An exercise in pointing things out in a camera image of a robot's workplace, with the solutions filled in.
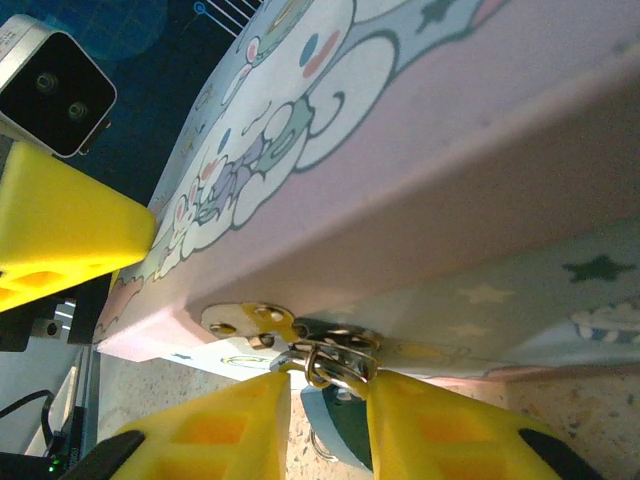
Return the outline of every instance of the white star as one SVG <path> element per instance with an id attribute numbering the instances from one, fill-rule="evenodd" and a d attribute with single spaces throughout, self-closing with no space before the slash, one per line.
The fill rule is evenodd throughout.
<path id="1" fill-rule="evenodd" d="M 473 323 L 449 327 L 449 330 L 456 332 L 459 337 L 482 337 L 491 331 L 488 328 L 482 328 Z"/>
<path id="2" fill-rule="evenodd" d="M 509 292 L 507 290 L 498 290 L 493 288 L 487 283 L 478 285 L 475 288 L 460 289 L 458 290 L 460 295 L 469 297 L 469 303 L 502 303 L 504 299 L 516 292 Z"/>

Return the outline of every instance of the green star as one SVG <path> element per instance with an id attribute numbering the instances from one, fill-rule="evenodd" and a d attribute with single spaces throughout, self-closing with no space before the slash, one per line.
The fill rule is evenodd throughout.
<path id="1" fill-rule="evenodd" d="M 562 268 L 573 272 L 574 277 L 571 279 L 571 283 L 578 283 L 595 279 L 615 282 L 619 274 L 635 270 L 636 266 L 619 265 L 611 260 L 608 255 L 600 255 L 588 263 L 566 263 Z"/>

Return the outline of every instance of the camera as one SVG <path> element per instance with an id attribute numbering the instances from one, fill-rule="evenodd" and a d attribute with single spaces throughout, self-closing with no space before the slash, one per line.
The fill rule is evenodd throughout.
<path id="1" fill-rule="evenodd" d="M 109 126 L 116 88 L 67 33 L 27 15 L 0 27 L 0 133 L 59 157 Z"/>

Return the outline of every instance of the white label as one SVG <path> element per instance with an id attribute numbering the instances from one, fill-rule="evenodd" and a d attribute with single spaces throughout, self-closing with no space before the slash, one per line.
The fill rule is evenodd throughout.
<path id="1" fill-rule="evenodd" d="M 0 27 L 0 60 L 31 28 L 33 21 L 25 15 L 14 15 Z"/>

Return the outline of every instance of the metal ring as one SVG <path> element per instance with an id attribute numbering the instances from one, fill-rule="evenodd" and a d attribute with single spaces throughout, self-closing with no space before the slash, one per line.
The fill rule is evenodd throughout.
<path id="1" fill-rule="evenodd" d="M 366 399 L 369 394 L 369 383 L 366 377 L 333 360 L 322 365 L 322 368 L 316 370 L 316 374 L 332 385 L 344 388 L 362 399 Z"/>
<path id="2" fill-rule="evenodd" d="M 313 431 L 313 428 L 309 429 L 309 439 L 311 440 L 311 447 L 313 448 L 313 451 L 316 452 L 316 455 L 327 462 L 336 463 L 338 461 L 338 457 L 329 453 L 328 450 L 320 448 L 316 432 Z"/>
<path id="3" fill-rule="evenodd" d="M 287 350 L 286 352 L 282 352 L 271 362 L 269 370 L 272 372 L 289 372 L 291 370 L 304 372 L 307 358 L 308 355 L 306 352 L 301 352 L 299 350 Z"/>
<path id="4" fill-rule="evenodd" d="M 307 383 L 312 387 L 322 389 L 322 388 L 327 388 L 329 385 L 331 385 L 331 382 L 330 380 L 325 378 L 324 375 L 321 375 L 319 372 L 316 371 L 315 366 L 316 366 L 316 360 L 318 358 L 319 353 L 320 353 L 320 350 L 317 346 L 314 346 L 311 349 L 311 352 L 309 352 L 309 356 L 304 362 L 304 378 L 307 381 Z"/>
<path id="5" fill-rule="evenodd" d="M 321 350 L 326 354 L 327 352 L 325 351 L 325 349 L 328 350 L 338 350 L 340 352 L 343 353 L 347 353 L 349 355 L 355 355 L 358 356 L 368 362 L 373 363 L 374 365 L 378 364 L 378 361 L 372 357 L 371 355 L 365 353 L 365 352 L 361 352 L 359 350 L 355 350 L 353 348 L 350 347 L 345 347 L 344 345 L 340 345 L 338 343 L 328 343 L 328 342 L 324 342 L 322 340 L 309 340 L 309 339 L 305 339 L 305 340 L 300 340 L 299 342 L 296 342 L 296 348 L 304 345 L 304 346 L 309 346 L 312 349 L 314 347 L 323 347 L 321 348 Z"/>
<path id="6" fill-rule="evenodd" d="M 370 349 L 370 350 L 378 350 L 378 348 L 380 348 L 380 341 L 373 339 L 373 338 L 367 338 L 364 335 L 360 335 L 358 333 L 353 333 L 350 332 L 348 329 L 346 328 L 342 328 L 342 329 L 333 329 L 333 330 L 327 330 L 327 332 L 323 335 L 319 335 L 318 338 L 344 338 L 347 339 L 349 343 L 354 343 L 354 339 L 357 340 L 357 342 L 360 343 L 360 349 Z M 355 346 L 350 346 L 350 348 L 356 349 L 358 350 L 357 347 Z"/>
<path id="7" fill-rule="evenodd" d="M 310 355 L 314 348 L 313 344 L 307 344 L 303 347 L 308 347 L 309 350 L 303 349 L 301 352 L 305 355 Z M 366 355 L 353 355 L 348 351 L 331 349 L 329 347 L 318 347 L 318 357 L 316 363 L 320 360 L 326 360 L 330 362 L 337 362 L 339 364 L 350 367 L 351 370 L 356 371 L 359 376 L 362 376 L 368 380 L 372 380 L 377 370 L 377 362 L 375 359 Z"/>

